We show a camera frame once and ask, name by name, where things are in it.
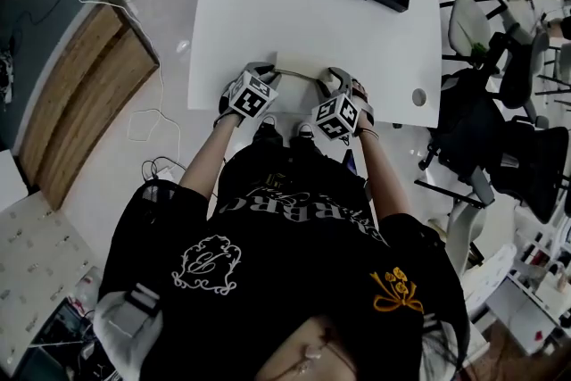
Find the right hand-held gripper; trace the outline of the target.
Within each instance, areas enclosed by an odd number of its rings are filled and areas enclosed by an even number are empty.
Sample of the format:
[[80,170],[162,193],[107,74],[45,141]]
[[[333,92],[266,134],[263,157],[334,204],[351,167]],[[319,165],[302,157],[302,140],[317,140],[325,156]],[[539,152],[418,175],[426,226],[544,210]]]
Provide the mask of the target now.
[[328,78],[315,80],[319,98],[329,99],[312,109],[312,121],[329,140],[348,142],[355,134],[360,113],[364,112],[373,124],[374,110],[362,98],[352,96],[351,74],[338,67],[328,67],[327,74]]

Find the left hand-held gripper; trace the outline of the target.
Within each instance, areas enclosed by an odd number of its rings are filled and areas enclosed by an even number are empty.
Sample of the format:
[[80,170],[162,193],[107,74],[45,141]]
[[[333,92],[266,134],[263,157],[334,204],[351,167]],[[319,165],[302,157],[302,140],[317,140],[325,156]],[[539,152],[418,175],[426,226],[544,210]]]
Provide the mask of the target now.
[[[219,99],[219,114],[234,112],[254,119],[264,113],[276,100],[282,78],[274,69],[275,65],[270,62],[248,62],[240,76],[225,87]],[[266,75],[266,83],[260,77],[263,75]]]

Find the person's right forearm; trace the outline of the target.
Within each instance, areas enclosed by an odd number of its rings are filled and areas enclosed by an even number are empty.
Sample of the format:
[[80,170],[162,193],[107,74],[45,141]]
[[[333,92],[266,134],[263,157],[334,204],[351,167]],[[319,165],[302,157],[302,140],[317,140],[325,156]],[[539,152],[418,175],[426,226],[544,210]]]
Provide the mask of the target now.
[[408,197],[380,145],[378,134],[371,127],[359,127],[359,130],[358,137],[377,220],[396,214],[411,215]]

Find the person's left forearm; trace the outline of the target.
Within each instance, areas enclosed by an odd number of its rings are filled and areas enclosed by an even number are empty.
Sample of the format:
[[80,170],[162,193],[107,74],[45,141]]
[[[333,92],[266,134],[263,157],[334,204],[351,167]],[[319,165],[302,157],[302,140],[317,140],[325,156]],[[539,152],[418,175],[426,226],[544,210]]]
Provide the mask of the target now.
[[180,179],[179,184],[183,188],[210,201],[229,141],[239,121],[237,114],[228,114],[217,122]]

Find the person's right hand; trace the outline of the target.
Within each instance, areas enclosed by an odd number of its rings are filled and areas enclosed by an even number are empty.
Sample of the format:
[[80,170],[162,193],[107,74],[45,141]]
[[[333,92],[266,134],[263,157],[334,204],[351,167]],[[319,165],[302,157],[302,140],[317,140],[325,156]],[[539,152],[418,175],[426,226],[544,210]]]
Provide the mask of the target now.
[[357,79],[352,79],[352,102],[363,109],[368,106],[368,95]]

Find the person's black trousers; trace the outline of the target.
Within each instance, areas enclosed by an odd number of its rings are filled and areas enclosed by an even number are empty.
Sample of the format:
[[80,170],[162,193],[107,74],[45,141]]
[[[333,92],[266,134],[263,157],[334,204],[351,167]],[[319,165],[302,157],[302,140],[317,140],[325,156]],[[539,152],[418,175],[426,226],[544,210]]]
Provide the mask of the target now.
[[277,132],[274,135],[263,135],[255,132],[251,144],[247,147],[249,153],[259,159],[275,162],[312,162],[326,159],[313,141],[298,139],[296,130],[289,139],[289,146],[284,146],[283,136]]

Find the light grey office chair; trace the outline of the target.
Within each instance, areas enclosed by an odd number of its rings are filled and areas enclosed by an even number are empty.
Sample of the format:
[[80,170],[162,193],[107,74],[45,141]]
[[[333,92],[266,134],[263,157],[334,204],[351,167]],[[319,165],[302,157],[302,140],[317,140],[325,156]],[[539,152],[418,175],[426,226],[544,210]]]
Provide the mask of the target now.
[[451,8],[448,43],[454,54],[443,54],[444,61],[464,62],[480,68],[492,39],[489,21],[508,11],[504,0],[453,0],[440,3]]
[[470,245],[484,228],[486,209],[472,203],[456,201],[449,214],[445,251],[458,277],[462,277],[468,262]]

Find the person's black printed t-shirt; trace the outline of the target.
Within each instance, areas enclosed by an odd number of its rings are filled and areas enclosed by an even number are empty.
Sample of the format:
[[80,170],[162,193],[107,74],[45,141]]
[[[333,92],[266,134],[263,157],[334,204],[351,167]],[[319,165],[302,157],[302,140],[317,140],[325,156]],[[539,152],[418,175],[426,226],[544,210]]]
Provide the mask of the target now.
[[218,201],[165,180],[139,187],[112,238],[97,318],[143,286],[162,327],[139,381],[252,381],[322,316],[358,381],[452,374],[469,324],[436,233],[408,214],[374,221],[362,178],[314,153],[249,145]]

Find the black mesh office chair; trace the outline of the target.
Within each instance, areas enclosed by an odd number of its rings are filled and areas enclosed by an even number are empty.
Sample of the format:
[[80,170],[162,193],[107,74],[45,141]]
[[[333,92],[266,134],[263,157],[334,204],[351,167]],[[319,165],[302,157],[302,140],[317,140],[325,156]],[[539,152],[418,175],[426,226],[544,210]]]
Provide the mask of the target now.
[[548,128],[550,122],[537,113],[531,95],[534,77],[540,73],[543,53],[549,44],[549,36],[544,29],[537,29],[531,37],[518,23],[514,23],[507,32],[493,34],[487,61],[494,67],[501,55],[508,53],[499,92],[492,97],[507,109],[523,109],[527,120],[535,127],[543,129]]
[[547,223],[567,180],[568,131],[538,129],[522,116],[505,120],[485,86],[483,74],[475,69],[443,76],[438,125],[429,130],[427,155],[418,166],[426,170],[438,160],[470,186],[472,195],[435,189],[458,202],[484,209],[501,193]]

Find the wooden floor platform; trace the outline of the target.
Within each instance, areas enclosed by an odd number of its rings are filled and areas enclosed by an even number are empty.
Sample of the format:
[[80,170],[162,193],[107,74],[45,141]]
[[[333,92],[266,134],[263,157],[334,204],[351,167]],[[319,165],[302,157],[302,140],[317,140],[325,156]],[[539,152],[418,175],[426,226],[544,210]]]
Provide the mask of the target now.
[[58,210],[107,128],[158,70],[151,42],[124,3],[93,7],[60,53],[34,105],[18,156]]

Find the white patterned paper sheet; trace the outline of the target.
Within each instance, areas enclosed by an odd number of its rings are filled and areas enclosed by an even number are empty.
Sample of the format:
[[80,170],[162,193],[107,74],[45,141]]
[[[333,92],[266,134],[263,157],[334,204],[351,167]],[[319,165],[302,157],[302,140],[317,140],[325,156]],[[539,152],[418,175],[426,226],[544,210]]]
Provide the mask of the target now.
[[480,266],[467,269],[461,279],[468,315],[479,309],[512,270],[517,248],[504,244]]

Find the person's neck and chest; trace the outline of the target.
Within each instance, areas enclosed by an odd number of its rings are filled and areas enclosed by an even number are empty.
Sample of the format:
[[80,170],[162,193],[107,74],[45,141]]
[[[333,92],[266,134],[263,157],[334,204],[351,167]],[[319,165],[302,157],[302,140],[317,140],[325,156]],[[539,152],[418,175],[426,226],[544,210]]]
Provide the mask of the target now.
[[333,323],[317,316],[286,338],[254,380],[357,381],[357,369]]

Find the white storage box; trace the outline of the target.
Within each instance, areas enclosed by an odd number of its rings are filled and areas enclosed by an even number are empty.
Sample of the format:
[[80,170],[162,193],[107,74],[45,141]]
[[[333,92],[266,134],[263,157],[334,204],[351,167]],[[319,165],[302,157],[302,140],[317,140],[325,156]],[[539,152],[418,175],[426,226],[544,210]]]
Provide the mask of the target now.
[[26,198],[29,191],[9,150],[0,152],[0,212]]

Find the white latched locker block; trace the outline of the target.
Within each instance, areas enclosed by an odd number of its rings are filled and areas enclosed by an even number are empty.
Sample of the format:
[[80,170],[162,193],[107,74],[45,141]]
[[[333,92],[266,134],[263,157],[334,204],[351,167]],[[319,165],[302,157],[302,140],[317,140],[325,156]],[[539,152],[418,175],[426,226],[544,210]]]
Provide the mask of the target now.
[[42,193],[0,212],[0,369],[8,377],[46,320],[94,266],[83,237]]

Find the dark equipment crate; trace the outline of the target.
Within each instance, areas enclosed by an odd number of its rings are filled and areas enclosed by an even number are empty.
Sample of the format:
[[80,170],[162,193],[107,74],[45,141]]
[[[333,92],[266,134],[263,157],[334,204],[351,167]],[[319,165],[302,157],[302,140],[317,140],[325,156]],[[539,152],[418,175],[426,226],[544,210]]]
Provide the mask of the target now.
[[65,299],[32,340],[14,381],[123,381],[84,316]]

